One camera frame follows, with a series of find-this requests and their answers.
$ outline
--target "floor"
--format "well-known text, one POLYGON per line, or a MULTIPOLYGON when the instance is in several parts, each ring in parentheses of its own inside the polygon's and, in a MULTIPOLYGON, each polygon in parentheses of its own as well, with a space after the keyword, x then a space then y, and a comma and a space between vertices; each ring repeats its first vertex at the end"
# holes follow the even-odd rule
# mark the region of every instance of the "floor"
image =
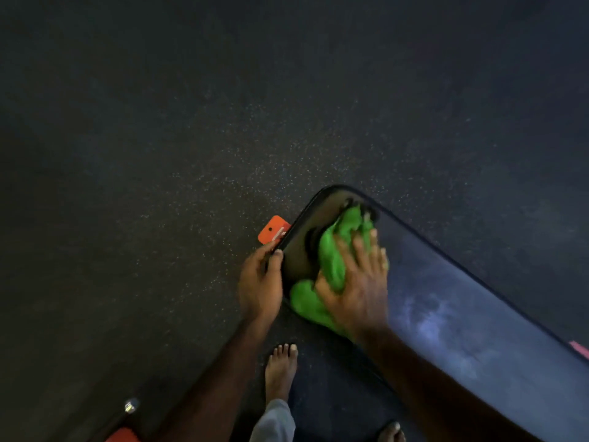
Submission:
MULTIPOLYGON (((88 440, 131 395, 149 435, 261 227, 332 183, 589 345, 586 0, 0 3, 3 440, 88 440)), ((298 439, 422 439, 349 345, 287 309, 284 341, 298 439)))

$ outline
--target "foot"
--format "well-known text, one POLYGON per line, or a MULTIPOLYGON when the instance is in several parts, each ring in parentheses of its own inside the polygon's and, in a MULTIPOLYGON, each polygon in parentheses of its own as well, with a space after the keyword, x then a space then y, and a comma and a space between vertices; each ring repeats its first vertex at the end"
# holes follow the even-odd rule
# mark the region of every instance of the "foot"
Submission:
POLYGON ((292 344, 290 348, 288 344, 281 344, 274 349, 266 366, 266 405, 276 398, 288 401, 296 374, 297 357, 296 344, 292 344))
POLYGON ((405 442, 405 435, 398 422, 389 423, 378 435, 378 442, 405 442))

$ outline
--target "hand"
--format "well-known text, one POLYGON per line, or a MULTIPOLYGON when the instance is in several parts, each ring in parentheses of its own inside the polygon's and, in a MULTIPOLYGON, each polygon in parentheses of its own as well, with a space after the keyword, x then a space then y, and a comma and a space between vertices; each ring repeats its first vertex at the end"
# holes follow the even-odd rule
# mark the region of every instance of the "hand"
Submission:
POLYGON ((280 267, 284 254, 281 250, 270 257, 268 271, 264 272, 264 257, 278 243, 277 240, 258 248, 243 263, 237 296, 246 321, 260 322, 268 327, 280 310, 282 303, 282 273, 280 267))
POLYGON ((334 293, 321 272, 315 290, 333 319, 362 345, 372 331, 387 328, 387 253, 378 245, 376 229, 371 230, 370 252, 364 248, 361 236, 352 238, 357 262, 340 237, 335 236, 335 241, 346 267, 343 292, 334 293))

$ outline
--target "green cloth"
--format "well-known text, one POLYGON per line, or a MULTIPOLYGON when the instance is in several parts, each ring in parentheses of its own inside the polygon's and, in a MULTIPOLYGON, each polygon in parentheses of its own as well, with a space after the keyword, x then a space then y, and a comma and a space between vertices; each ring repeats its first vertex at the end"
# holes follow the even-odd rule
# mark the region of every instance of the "green cloth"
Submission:
MULTIPOLYGON (((346 209, 321 236, 318 254, 319 266, 334 292, 342 293, 346 279, 346 267, 333 239, 334 234, 340 236, 353 252, 351 246, 352 232, 358 231, 364 238, 366 248, 370 248, 370 230, 373 228, 374 225, 369 216, 363 217, 360 207, 354 206, 346 209)), ((291 288, 291 305, 303 318, 328 327, 340 335, 347 336, 345 331, 335 324, 331 314, 317 296, 314 289, 314 280, 304 279, 291 288)))

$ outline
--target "pant leg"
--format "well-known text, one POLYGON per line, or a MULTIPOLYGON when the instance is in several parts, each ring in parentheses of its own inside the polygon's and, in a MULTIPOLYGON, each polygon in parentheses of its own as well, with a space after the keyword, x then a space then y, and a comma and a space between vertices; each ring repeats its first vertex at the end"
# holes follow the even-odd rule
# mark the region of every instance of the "pant leg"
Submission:
POLYGON ((254 427, 250 442, 292 442, 294 422, 288 403, 276 398, 268 404, 266 412, 254 427))

